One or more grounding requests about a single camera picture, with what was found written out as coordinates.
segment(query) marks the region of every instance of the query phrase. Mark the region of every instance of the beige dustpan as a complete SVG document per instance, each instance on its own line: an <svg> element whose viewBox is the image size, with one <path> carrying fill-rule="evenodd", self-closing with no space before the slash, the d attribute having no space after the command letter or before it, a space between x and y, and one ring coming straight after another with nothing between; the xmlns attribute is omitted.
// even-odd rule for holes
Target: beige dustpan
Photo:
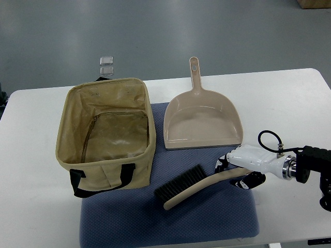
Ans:
<svg viewBox="0 0 331 248"><path fill-rule="evenodd" d="M175 97L164 115L167 149L239 145L243 127L238 112L224 95L201 86L198 58L190 58L193 89Z"/></svg>

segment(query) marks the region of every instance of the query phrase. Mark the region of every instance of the plastic square piece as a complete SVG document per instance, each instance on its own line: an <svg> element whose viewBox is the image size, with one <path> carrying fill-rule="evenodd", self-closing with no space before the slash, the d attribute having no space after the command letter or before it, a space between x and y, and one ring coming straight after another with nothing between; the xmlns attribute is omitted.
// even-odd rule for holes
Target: plastic square piece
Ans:
<svg viewBox="0 0 331 248"><path fill-rule="evenodd" d="M113 56L106 56L100 58L100 65L112 65L113 64Z"/></svg>
<svg viewBox="0 0 331 248"><path fill-rule="evenodd" d="M113 66L105 66L100 68L100 75L101 76L110 76L114 74L114 67Z"/></svg>

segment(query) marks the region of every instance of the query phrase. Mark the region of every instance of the beige fabric basket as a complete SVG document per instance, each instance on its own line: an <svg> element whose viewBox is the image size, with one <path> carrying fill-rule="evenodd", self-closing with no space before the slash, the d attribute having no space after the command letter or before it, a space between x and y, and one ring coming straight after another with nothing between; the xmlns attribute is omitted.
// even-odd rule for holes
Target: beige fabric basket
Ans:
<svg viewBox="0 0 331 248"><path fill-rule="evenodd" d="M139 79L82 84L67 95L56 158L70 171L74 195L149 185L156 131Z"/></svg>

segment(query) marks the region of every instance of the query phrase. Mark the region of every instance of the brush bristles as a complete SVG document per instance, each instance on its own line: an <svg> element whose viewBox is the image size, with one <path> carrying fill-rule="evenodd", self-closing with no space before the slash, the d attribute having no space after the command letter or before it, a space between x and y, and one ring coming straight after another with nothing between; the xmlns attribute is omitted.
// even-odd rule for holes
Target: brush bristles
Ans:
<svg viewBox="0 0 331 248"><path fill-rule="evenodd" d="M200 164L196 165L192 169L180 174L171 181L162 185L154 191L154 194L163 202L166 203L180 192L186 190L207 175Z"/></svg>

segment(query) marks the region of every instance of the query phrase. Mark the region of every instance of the blue cushion pad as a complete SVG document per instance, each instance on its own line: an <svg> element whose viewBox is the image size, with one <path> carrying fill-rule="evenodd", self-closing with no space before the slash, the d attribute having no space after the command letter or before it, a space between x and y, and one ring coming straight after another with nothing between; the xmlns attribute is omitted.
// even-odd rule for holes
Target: blue cushion pad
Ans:
<svg viewBox="0 0 331 248"><path fill-rule="evenodd" d="M229 180L201 190L169 211L154 190L197 164L214 173L219 157L234 147L166 150L163 118L167 103L152 104L157 132L151 184L82 200L80 243L90 247L142 247L254 237L259 224L250 190Z"/></svg>

